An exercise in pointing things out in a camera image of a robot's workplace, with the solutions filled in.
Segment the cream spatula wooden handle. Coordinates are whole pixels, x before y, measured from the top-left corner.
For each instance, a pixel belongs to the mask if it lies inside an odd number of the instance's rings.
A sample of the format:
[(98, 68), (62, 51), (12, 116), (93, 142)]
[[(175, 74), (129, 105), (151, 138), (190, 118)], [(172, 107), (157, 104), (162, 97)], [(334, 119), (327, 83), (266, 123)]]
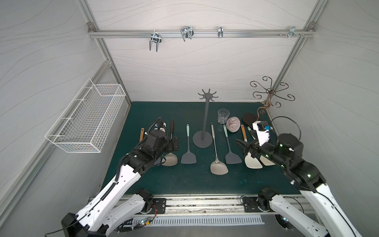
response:
[[(247, 136), (246, 136), (244, 125), (241, 125), (241, 131), (243, 134), (244, 141), (247, 142)], [(250, 169), (261, 169), (261, 168), (263, 168), (262, 164), (258, 161), (258, 159), (251, 156), (249, 150), (247, 152), (247, 155), (245, 156), (245, 164)]]

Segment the dark brown handled utensil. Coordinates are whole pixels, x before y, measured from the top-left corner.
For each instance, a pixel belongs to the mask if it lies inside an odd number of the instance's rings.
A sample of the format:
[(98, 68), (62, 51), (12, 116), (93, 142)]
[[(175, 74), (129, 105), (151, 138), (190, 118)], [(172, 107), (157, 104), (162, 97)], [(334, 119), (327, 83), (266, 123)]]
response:
[[(170, 142), (171, 142), (171, 147), (173, 148), (173, 132), (174, 132), (174, 120), (171, 120), (170, 124)], [(178, 163), (178, 158), (173, 152), (168, 153), (167, 155), (164, 156), (164, 162), (162, 163), (163, 166), (175, 166)]]

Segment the grey slotted turner mint handle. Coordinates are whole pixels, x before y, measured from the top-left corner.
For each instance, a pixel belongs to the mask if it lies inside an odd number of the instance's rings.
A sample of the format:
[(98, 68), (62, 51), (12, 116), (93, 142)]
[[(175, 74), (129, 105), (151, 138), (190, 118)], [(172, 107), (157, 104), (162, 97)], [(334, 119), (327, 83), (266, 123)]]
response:
[(187, 131), (187, 152), (182, 155), (181, 164), (191, 165), (197, 162), (196, 156), (190, 151), (190, 128), (189, 124), (186, 125)]

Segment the cream spoon wooden handle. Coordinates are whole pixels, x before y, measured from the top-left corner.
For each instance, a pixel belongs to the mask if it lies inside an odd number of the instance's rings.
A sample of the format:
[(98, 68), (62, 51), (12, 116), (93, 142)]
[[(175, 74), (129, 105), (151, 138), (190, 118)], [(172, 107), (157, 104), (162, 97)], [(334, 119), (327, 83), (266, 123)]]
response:
[(144, 138), (144, 133), (145, 133), (145, 129), (142, 127), (141, 128), (141, 130), (140, 130), (140, 141), (142, 141), (143, 140), (143, 138)]

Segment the steel turner metal handle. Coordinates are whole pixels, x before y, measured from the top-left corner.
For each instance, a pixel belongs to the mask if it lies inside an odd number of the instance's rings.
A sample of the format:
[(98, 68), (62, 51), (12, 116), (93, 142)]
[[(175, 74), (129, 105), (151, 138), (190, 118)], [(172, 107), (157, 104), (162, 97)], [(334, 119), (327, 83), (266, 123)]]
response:
[(212, 133), (212, 139), (214, 144), (214, 150), (215, 150), (215, 161), (211, 163), (210, 165), (210, 171), (211, 173), (215, 175), (225, 175), (229, 172), (227, 166), (219, 160), (218, 153), (217, 153), (217, 146), (216, 146), (216, 140), (215, 140), (215, 130), (214, 130), (214, 124), (211, 123), (211, 133)]

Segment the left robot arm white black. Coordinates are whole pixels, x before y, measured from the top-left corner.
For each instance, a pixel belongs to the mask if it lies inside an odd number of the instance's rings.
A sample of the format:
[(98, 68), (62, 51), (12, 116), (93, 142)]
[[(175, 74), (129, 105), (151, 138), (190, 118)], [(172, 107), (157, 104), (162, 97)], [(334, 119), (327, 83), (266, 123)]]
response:
[(166, 124), (158, 117), (142, 141), (119, 160), (114, 178), (101, 192), (77, 213), (68, 213), (62, 219), (61, 231), (64, 235), (107, 237), (132, 215), (148, 213), (153, 195), (145, 189), (138, 190), (119, 206), (116, 203), (149, 169), (162, 161), (162, 155), (170, 152), (170, 149)]

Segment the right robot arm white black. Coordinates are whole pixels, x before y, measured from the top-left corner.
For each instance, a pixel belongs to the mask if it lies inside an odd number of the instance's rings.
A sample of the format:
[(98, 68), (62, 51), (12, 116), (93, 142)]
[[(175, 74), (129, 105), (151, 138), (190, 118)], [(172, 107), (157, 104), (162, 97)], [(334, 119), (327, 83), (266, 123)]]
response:
[(271, 124), (267, 121), (254, 122), (253, 130), (257, 139), (252, 142), (235, 140), (241, 152), (254, 158), (262, 156), (279, 166), (290, 184), (308, 200), (322, 223), (313, 221), (270, 187), (258, 193), (257, 208), (262, 212), (277, 213), (284, 222), (307, 237), (359, 237), (360, 233), (335, 200), (319, 169), (302, 158), (304, 145), (301, 138), (282, 133), (277, 135), (276, 143), (271, 144)]

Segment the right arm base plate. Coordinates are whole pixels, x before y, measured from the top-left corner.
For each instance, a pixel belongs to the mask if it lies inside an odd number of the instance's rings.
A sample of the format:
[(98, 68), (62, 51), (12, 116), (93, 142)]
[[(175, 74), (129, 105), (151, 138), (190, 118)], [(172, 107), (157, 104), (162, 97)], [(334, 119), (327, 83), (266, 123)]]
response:
[(258, 197), (241, 196), (240, 202), (243, 206), (244, 212), (246, 213), (263, 212), (259, 208)]

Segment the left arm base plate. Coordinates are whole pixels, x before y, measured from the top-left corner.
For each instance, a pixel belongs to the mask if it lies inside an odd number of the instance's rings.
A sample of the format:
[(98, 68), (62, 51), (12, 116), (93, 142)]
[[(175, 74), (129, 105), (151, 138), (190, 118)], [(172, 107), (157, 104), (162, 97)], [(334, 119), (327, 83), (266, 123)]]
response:
[(148, 214), (165, 214), (166, 213), (166, 198), (153, 198), (150, 212)]

